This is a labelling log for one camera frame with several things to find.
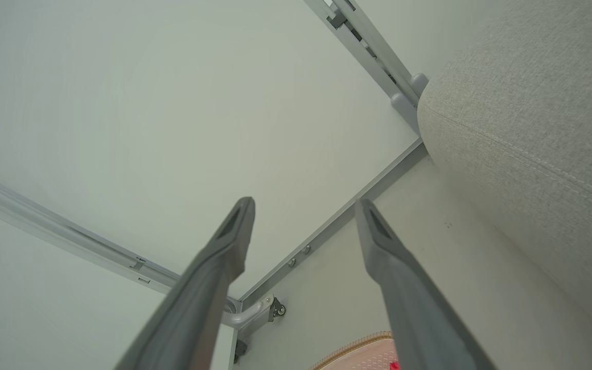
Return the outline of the grey metal corner rail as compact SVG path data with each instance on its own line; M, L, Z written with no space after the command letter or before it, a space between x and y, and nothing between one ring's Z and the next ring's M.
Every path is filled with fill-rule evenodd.
M225 216L213 241L225 241L233 231L250 236L254 218L254 200L242 197ZM101 237L60 216L39 203L24 197L0 183L0 219L108 271L135 281L151 290L167 294L178 283L178 273L151 262L137 253ZM223 325L242 330L268 322L272 293L242 310L240 301L227 297L224 301Z

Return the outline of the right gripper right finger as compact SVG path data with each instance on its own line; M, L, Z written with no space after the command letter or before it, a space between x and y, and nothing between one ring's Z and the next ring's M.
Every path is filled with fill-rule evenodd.
M496 370L375 204L355 203L366 271L380 286L402 370Z

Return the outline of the grey metal baseboard rail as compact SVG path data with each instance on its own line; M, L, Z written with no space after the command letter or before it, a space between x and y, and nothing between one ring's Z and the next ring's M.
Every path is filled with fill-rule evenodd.
M309 258L315 251L317 251L323 244L328 241L336 232L338 232L348 221L352 220L354 211L352 210L355 202L361 198L375 200L385 190L392 186L402 175L404 175L409 168L414 165L414 160L411 156L418 158L418 155L423 154L423 141L418 138L405 150L395 161L393 161L380 175L372 180L366 187L364 187L358 194L353 196L341 209L329 218L322 226L306 237L305 241L301 242L296 248L283 258L273 269L264 276L258 283L254 284L253 288L244 293L240 298L240 308L247 310L258 300L261 300L264 295L270 292L277 283L279 283L285 276L289 275L298 264Z

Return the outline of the grey fabric sofa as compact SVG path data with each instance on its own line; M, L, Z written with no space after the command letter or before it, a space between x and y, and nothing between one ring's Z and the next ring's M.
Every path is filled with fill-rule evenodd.
M592 0L504 0L418 120L435 164L592 321Z

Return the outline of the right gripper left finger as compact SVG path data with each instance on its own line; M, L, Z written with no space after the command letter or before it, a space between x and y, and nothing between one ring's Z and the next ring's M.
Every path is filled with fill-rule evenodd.
M209 370L230 284L245 270L255 202L242 197L115 370Z

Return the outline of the grey metal partition post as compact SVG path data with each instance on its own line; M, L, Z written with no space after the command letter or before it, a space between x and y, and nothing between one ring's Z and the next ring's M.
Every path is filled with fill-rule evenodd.
M394 110L421 135L417 107L429 79L410 73L357 0L303 0L369 73Z

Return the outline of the white laundry basket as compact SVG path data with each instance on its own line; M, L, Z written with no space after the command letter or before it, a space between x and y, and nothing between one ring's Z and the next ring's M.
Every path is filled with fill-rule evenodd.
M398 361L393 333L381 331L331 352L310 370L389 370L392 361Z

